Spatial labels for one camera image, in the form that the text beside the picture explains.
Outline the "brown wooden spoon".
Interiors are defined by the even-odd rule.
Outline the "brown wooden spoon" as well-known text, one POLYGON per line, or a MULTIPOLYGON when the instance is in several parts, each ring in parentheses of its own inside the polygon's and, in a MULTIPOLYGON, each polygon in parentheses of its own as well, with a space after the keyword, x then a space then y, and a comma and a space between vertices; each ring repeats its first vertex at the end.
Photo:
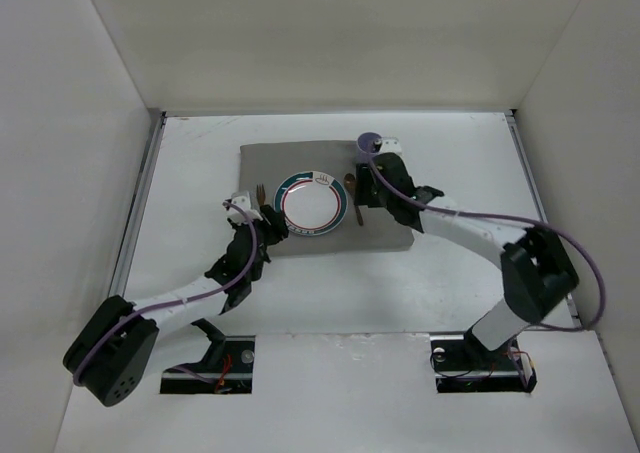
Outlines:
POLYGON ((359 205, 356 203, 356 187, 357 187, 357 182, 356 182, 356 177, 354 174, 352 173, 347 173, 344 175, 343 178, 343 184, 344 184, 344 188, 346 189, 346 191, 349 193, 353 206, 354 206, 354 211, 355 211, 355 215, 356 215, 356 220, 359 226, 363 227, 364 226, 364 219, 360 210, 359 205))

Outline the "brown wooden fork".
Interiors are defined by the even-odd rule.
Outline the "brown wooden fork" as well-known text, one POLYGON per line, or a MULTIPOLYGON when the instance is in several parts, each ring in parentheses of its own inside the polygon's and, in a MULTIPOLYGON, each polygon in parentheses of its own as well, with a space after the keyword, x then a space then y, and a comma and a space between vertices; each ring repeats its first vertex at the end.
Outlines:
POLYGON ((259 209, 262 209, 266 205, 266 191, 263 184, 256 186, 256 199, 258 201, 259 209))

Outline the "white plate green rim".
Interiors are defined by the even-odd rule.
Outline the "white plate green rim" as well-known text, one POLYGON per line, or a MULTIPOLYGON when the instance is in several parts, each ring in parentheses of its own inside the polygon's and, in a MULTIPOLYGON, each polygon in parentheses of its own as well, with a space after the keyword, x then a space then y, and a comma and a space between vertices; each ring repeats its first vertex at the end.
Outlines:
POLYGON ((286 178, 273 198, 276 212, 284 215, 291 233, 317 237, 335 230, 348 210, 344 186, 333 176, 304 171, 286 178))

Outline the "lilac plastic cup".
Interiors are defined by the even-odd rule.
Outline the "lilac plastic cup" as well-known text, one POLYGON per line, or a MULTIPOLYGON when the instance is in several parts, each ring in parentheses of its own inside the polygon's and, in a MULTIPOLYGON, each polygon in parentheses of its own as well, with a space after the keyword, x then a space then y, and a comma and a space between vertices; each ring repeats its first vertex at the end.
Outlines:
POLYGON ((355 163, 367 163, 369 161, 369 156, 374 152, 376 142, 380 139, 381 136, 378 133, 362 133, 356 140, 355 163))

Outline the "grey cloth placemat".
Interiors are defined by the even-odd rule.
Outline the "grey cloth placemat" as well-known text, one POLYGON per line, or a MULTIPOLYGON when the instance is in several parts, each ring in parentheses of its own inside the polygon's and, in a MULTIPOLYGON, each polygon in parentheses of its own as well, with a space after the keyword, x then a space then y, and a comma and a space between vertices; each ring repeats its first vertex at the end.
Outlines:
MULTIPOLYGON (((263 184, 266 203, 273 207, 276 189, 286 178, 295 173, 324 172, 343 185, 344 175, 354 173, 356 170, 355 155, 354 141, 243 145, 240 147, 238 189, 247 190, 251 195, 255 195, 256 186, 263 184)), ((296 257, 355 251, 404 251, 412 246, 414 243, 412 230, 397 223, 383 208, 363 208, 364 226, 359 226, 348 192, 347 196, 346 216, 335 230, 317 237, 304 237, 293 234, 288 229, 288 238, 269 247, 269 255, 296 257)))

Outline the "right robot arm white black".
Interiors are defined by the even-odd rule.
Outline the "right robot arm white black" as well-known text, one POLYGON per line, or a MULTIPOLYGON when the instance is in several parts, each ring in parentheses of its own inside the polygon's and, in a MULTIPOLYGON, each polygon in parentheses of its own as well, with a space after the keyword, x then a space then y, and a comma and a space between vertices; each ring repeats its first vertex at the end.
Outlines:
POLYGON ((542 323, 579 284, 550 227, 527 218, 461 211, 443 191, 415 185, 397 154, 377 154, 356 166, 355 203, 383 208, 397 223, 448 240, 501 272, 502 299, 465 332, 467 347, 480 353, 499 350, 542 323))

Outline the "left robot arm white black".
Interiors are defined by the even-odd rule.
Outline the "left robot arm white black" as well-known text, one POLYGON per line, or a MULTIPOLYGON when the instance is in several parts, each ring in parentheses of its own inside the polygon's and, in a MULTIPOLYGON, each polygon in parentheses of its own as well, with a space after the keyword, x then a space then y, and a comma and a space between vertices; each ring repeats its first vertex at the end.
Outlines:
POLYGON ((98 307, 63 357, 78 387, 104 406, 122 402, 150 372, 178 371, 225 391, 241 356, 212 318, 238 307, 262 277, 268 249, 288 236, 283 213, 226 205, 234 231, 226 252, 192 283, 128 301, 114 295, 98 307))

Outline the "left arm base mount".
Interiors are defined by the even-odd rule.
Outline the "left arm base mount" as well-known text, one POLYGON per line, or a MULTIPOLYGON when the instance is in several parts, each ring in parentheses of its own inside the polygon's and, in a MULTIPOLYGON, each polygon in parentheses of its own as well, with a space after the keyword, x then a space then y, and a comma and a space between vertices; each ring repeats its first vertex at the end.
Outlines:
POLYGON ((245 395, 252 393, 255 336, 228 336, 206 319, 193 322, 207 349, 195 362, 166 369, 161 376, 162 395, 245 395))

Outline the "left aluminium table rail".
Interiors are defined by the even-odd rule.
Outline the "left aluminium table rail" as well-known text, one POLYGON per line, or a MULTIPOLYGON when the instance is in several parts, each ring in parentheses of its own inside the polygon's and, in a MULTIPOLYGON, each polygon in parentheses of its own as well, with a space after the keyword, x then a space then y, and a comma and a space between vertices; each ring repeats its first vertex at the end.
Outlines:
POLYGON ((150 129, 139 164, 125 226, 117 243, 118 249, 115 264, 110 274, 106 291, 100 297, 101 302, 97 303, 96 307, 101 306, 111 296, 122 295, 128 283, 167 119, 166 112, 161 109, 151 108, 148 113, 151 120, 150 129))

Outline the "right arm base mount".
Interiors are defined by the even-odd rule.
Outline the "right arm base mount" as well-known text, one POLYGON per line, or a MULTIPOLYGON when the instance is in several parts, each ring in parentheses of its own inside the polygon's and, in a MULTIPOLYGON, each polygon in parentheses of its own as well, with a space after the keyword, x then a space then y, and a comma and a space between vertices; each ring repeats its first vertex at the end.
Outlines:
POLYGON ((538 383, 532 358, 516 338, 486 352, 471 348, 463 335, 432 335, 429 363, 441 394, 530 394, 538 383))

